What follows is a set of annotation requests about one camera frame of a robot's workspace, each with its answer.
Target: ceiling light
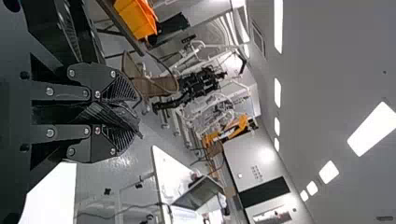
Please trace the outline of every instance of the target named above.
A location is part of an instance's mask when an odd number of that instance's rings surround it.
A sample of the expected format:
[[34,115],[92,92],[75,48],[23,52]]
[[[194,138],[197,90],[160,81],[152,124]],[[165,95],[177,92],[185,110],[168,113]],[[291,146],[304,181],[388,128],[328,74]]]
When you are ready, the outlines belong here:
[[308,197],[308,193],[306,193],[305,190],[301,191],[300,197],[301,197],[301,199],[303,199],[303,202],[308,201],[308,198],[309,198],[309,197]]
[[338,176],[340,172],[337,167],[335,167],[332,161],[328,161],[326,165],[319,171],[320,178],[323,180],[325,184],[330,183],[336,176]]
[[281,94],[282,94],[282,86],[280,85],[279,80],[275,78],[275,103],[279,108],[280,108]]
[[274,0],[275,48],[281,54],[283,48],[283,0]]
[[279,151],[279,140],[277,140],[277,138],[274,139],[274,147],[276,151]]
[[318,192],[318,186],[315,184],[314,181],[311,181],[307,186],[306,189],[308,190],[311,196],[314,196]]
[[381,102],[347,139],[347,143],[360,157],[395,129],[396,113]]
[[275,117],[275,133],[277,136],[280,135],[280,123],[277,117]]

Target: white table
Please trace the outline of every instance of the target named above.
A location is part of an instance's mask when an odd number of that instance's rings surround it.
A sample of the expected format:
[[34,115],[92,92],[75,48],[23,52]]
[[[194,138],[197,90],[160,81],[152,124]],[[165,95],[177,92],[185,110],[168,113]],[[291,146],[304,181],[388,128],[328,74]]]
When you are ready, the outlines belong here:
[[[175,160],[158,147],[153,146],[151,148],[151,158],[154,168],[154,176],[158,189],[158,200],[159,203],[173,203],[181,194],[185,193],[191,182],[192,170],[181,162]],[[168,207],[162,205],[160,223],[171,224],[171,218],[169,215]],[[197,215],[195,221],[182,222],[174,219],[173,224],[185,223],[185,224],[202,224],[201,216]]]
[[59,163],[27,194],[20,224],[73,224],[75,163]]

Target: cable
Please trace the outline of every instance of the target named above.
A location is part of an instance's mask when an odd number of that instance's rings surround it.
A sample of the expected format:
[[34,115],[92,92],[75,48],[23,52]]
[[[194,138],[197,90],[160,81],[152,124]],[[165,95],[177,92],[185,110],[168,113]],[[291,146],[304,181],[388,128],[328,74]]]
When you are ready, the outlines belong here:
[[159,85],[158,83],[152,81],[152,80],[149,79],[149,78],[139,78],[139,79],[145,80],[145,81],[151,83],[152,85],[158,87],[160,90],[166,91],[168,94],[177,94],[177,93],[178,93],[178,89],[179,89],[178,81],[177,81],[177,78],[175,77],[175,75],[174,75],[174,74],[172,73],[172,71],[169,69],[169,67],[166,66],[166,64],[164,64],[160,59],[158,59],[157,57],[155,57],[154,55],[152,55],[152,54],[149,53],[148,51],[146,51],[146,53],[147,53],[151,58],[153,58],[157,63],[160,63],[160,64],[169,72],[169,75],[173,78],[173,80],[174,80],[174,82],[175,82],[175,86],[177,87],[177,91],[169,91],[169,90],[165,89],[163,86]]
[[207,175],[212,175],[212,174],[214,174],[216,171],[220,170],[220,169],[224,166],[224,164],[225,164],[225,158],[223,158],[223,162],[222,162],[221,166],[219,166],[218,168],[216,168],[215,170],[213,170],[212,172],[210,172],[210,173],[207,174]]

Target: white wall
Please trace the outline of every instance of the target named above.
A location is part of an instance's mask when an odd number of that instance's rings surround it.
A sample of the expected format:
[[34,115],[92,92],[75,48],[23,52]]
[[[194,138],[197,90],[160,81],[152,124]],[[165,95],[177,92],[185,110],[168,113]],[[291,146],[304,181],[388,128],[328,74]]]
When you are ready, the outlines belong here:
[[[235,138],[225,144],[225,154],[232,171],[233,179],[239,191],[251,189],[262,183],[283,176],[288,183],[291,193],[273,200],[251,206],[247,209],[250,223],[252,218],[259,213],[271,210],[281,205],[290,207],[292,222],[290,224],[312,224],[314,223],[306,207],[297,193],[282,160],[278,157],[270,138],[258,120],[260,129],[254,134],[247,133]],[[261,171],[262,180],[256,180],[251,171],[251,166],[257,165]]]

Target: orange plastic crate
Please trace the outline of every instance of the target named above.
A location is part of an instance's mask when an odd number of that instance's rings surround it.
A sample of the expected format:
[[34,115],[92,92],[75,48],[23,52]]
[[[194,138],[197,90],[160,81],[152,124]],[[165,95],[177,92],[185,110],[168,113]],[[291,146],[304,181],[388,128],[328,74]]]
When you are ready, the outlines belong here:
[[124,19],[136,39],[157,34],[158,20],[155,12],[145,0],[117,0],[114,8]]

